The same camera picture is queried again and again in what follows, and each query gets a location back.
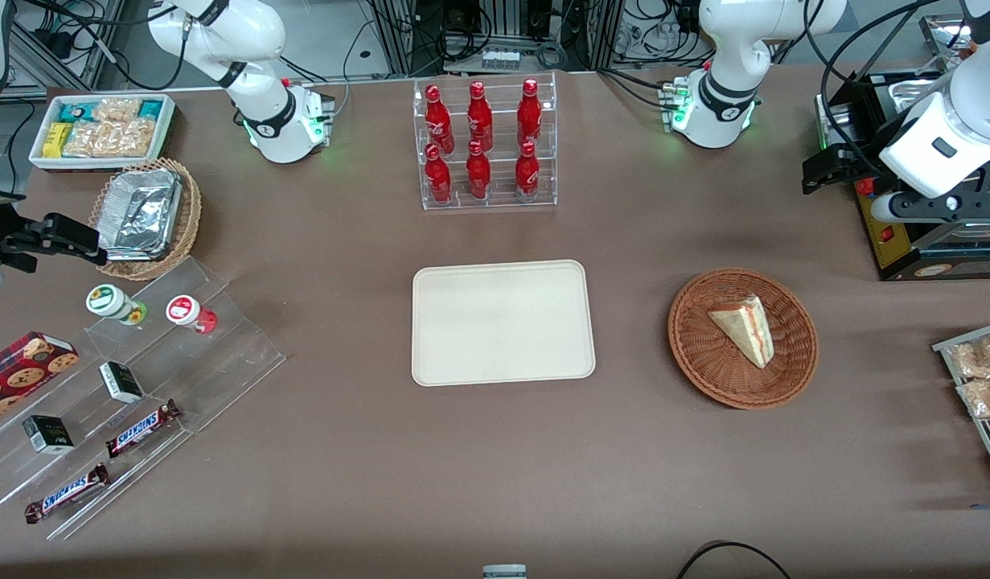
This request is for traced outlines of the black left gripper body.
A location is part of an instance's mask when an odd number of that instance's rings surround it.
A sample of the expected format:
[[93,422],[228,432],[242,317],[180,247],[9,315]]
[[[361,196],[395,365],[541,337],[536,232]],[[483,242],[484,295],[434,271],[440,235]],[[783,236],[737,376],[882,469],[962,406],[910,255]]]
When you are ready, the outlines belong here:
[[832,144],[801,164],[801,193],[814,194],[833,184],[851,184],[869,177],[869,168],[848,144]]

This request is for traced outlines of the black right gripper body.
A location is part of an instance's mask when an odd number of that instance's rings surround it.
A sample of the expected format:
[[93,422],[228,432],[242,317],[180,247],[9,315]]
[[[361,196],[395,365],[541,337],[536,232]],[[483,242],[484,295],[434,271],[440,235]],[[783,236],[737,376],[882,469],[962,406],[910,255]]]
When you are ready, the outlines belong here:
[[0,213],[0,266],[34,273],[38,253],[67,254],[95,266],[106,264],[99,234],[86,224],[60,213],[47,213],[42,220]]

